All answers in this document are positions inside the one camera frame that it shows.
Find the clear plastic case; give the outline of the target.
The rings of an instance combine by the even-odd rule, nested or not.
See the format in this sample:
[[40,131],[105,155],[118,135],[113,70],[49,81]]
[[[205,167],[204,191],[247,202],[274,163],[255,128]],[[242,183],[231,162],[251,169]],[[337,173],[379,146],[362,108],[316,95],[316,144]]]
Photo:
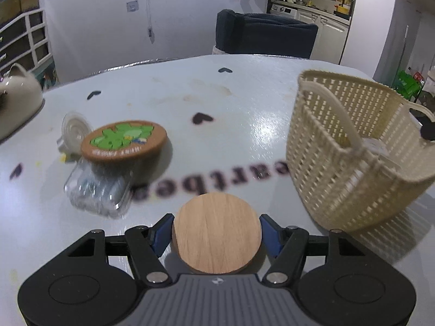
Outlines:
[[74,207],[118,219],[128,210],[132,182],[131,164],[92,163],[81,158],[63,190]]

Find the round wooden lid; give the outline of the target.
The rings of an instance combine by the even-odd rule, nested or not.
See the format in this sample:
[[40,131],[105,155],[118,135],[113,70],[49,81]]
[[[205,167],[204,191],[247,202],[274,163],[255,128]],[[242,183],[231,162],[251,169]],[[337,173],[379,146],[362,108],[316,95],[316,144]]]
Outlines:
[[194,272],[232,274],[247,267],[262,242],[257,212],[229,193],[205,193],[175,215],[173,248]]

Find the beige plastic woven basket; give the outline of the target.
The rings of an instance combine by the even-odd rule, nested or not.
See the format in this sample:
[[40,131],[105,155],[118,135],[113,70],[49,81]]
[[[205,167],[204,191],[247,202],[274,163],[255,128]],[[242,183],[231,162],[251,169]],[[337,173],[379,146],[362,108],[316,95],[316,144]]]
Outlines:
[[300,73],[286,161],[317,224],[347,232],[373,226],[434,184],[434,136],[422,134],[414,111],[434,118],[380,83]]

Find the cork coaster green elephant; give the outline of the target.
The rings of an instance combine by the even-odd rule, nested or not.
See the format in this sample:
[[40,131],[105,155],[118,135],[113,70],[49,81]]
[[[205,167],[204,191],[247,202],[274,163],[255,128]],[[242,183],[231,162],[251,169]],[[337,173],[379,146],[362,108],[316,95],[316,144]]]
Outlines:
[[95,163],[122,162],[160,153],[167,142],[161,125],[142,120],[107,124],[89,133],[80,146],[81,155]]

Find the green cardboard box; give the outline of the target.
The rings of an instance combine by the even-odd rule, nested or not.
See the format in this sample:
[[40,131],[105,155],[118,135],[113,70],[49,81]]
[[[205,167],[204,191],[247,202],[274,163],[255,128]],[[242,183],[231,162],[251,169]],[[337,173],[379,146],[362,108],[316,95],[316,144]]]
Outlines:
[[400,70],[393,83],[393,89],[403,98],[416,102],[424,85],[424,77],[418,71],[409,74]]

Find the white kitchen cabinets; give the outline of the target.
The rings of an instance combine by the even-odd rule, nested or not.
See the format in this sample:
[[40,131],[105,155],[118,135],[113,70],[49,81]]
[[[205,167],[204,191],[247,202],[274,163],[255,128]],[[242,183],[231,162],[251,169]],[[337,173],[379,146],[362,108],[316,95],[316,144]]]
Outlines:
[[318,27],[311,60],[339,64],[349,32],[349,25],[318,13],[299,10],[299,20]]

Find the white washing machine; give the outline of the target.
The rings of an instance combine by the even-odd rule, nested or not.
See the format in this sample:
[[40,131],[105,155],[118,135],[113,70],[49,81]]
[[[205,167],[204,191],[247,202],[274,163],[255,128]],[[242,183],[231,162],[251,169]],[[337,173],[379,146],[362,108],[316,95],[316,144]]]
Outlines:
[[287,18],[292,18],[295,20],[299,20],[299,12],[298,9],[293,7],[288,7],[286,5],[273,3],[271,5],[270,14],[272,15],[281,15]]

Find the cat-shaped ceramic teapot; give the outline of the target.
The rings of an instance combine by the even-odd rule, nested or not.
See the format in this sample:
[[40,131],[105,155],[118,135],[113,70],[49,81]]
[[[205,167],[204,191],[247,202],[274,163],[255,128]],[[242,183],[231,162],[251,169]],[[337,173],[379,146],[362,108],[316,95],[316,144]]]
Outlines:
[[40,83],[19,63],[14,63],[1,80],[1,140],[12,135],[43,106]]

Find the dark blue chair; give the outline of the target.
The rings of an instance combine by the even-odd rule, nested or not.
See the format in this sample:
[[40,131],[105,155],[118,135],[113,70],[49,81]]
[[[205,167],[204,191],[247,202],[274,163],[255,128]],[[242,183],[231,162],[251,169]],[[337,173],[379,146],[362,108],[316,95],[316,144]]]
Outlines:
[[266,13],[217,14],[214,54],[278,55],[308,59],[319,27]]

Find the white drawer cabinet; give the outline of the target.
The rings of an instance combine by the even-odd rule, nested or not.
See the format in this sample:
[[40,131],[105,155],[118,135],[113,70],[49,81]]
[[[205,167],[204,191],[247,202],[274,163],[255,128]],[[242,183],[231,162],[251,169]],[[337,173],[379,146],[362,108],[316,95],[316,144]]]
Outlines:
[[1,28],[1,76],[14,63],[37,75],[52,62],[44,9],[23,12]]

